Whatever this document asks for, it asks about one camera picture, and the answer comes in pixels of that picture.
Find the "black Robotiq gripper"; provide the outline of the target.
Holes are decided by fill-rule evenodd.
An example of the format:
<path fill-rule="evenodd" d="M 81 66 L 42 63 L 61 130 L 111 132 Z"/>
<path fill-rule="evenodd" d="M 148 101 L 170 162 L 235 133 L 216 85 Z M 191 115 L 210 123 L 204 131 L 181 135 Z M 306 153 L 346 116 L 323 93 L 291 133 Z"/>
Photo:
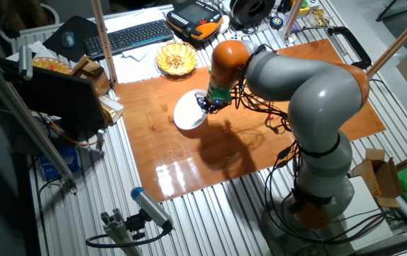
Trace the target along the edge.
<path fill-rule="evenodd" d="M 211 102 L 206 97 L 197 97 L 196 100 L 204 114 L 215 114 L 219 110 L 222 110 L 223 108 L 230 105 L 230 102 L 226 102 L 223 100 L 215 100 L 214 102 Z"/>

